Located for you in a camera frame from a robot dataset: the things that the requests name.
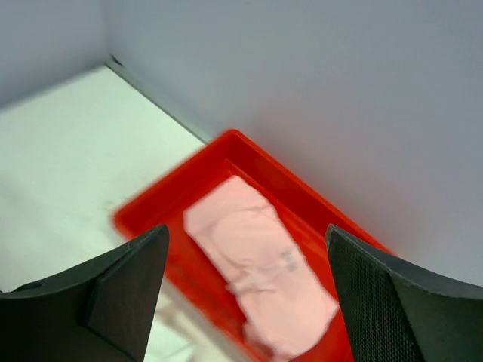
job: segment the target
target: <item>folded cloth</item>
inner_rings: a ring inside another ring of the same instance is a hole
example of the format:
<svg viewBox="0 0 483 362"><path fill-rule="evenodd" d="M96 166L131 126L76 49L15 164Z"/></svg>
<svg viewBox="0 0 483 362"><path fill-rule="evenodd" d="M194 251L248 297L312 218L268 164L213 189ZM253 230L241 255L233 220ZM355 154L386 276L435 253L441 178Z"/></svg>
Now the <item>folded cloth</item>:
<svg viewBox="0 0 483 362"><path fill-rule="evenodd" d="M320 340L338 304L257 190L232 176L185 211L184 227L236 295L248 339L276 360Z"/></svg>

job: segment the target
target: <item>white table surface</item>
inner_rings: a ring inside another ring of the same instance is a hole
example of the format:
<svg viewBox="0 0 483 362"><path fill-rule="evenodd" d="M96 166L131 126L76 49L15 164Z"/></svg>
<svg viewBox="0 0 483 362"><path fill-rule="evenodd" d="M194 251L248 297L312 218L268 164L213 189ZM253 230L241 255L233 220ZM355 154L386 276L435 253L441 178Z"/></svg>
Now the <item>white table surface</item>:
<svg viewBox="0 0 483 362"><path fill-rule="evenodd" d="M105 67L1 110L0 290L120 245L112 212L201 146ZM196 362L229 360L168 297L158 307L195 340Z"/></svg>

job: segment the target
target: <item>red tray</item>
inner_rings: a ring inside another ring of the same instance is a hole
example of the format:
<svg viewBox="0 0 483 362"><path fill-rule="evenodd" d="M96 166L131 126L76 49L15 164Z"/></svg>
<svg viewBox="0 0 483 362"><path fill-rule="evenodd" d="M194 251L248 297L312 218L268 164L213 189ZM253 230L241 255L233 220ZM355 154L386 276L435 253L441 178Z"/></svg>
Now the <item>red tray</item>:
<svg viewBox="0 0 483 362"><path fill-rule="evenodd" d="M266 361L271 357L268 351L245 343L242 335L245 316L226 289L226 282L183 230L183 211L232 175L241 176L272 203L334 298L337 294L324 240L329 224L336 224L375 247L385 248L237 130L223 133L118 210L114 224L126 238L159 223L168 225L171 242L165 277L252 360ZM296 359L315 360L353 360L340 311L322 340Z"/></svg>

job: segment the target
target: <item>black mesh surface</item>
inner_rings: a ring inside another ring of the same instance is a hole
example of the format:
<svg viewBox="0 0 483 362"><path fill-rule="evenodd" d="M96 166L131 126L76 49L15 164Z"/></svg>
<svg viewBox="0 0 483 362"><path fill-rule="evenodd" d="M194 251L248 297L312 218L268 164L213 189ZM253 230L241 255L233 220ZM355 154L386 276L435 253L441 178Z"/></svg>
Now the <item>black mesh surface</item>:
<svg viewBox="0 0 483 362"><path fill-rule="evenodd" d="M390 276L356 246L336 241L330 263L355 361L423 362Z"/></svg>

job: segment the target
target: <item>gray wall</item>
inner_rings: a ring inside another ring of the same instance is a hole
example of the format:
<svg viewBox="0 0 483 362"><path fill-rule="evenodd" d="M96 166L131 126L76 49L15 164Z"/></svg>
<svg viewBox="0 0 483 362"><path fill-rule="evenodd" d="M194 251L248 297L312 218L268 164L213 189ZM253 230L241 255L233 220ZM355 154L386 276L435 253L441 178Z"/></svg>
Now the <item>gray wall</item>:
<svg viewBox="0 0 483 362"><path fill-rule="evenodd" d="M100 0L0 1L0 107L107 54Z"/></svg>
<svg viewBox="0 0 483 362"><path fill-rule="evenodd" d="M168 111L238 127L384 244L483 285L483 7L105 0Z"/></svg>

